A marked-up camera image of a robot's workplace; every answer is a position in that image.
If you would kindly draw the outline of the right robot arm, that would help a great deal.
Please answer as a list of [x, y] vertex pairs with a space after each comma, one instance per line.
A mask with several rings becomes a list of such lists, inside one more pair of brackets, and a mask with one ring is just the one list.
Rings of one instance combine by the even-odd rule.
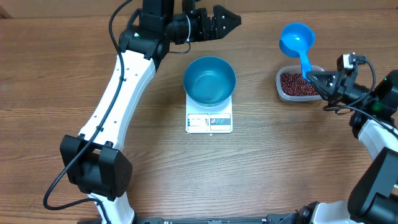
[[368, 150], [372, 164], [348, 200], [312, 202], [282, 223], [397, 223], [397, 71], [391, 71], [370, 89], [355, 82], [355, 69], [309, 72], [313, 87], [328, 102], [324, 109], [354, 111], [349, 125]]

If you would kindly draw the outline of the blue plastic measuring scoop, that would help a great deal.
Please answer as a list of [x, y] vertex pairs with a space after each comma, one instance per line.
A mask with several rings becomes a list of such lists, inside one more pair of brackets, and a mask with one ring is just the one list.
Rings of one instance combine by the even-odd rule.
[[315, 38], [309, 26], [294, 22], [282, 29], [279, 40], [279, 48], [286, 56], [300, 59], [302, 77], [308, 82], [307, 73], [312, 71], [312, 65], [307, 53], [313, 47]]

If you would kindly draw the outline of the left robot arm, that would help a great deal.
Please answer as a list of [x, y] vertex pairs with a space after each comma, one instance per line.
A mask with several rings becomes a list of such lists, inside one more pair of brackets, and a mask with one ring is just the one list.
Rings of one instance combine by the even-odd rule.
[[146, 86], [153, 79], [171, 43], [191, 44], [222, 39], [242, 19], [216, 5], [213, 15], [182, 2], [174, 13], [173, 1], [144, 1], [112, 42], [117, 58], [112, 77], [92, 117], [78, 136], [65, 136], [60, 152], [62, 175], [95, 203], [101, 223], [133, 223], [135, 213], [127, 198], [132, 164], [123, 155], [130, 120]]

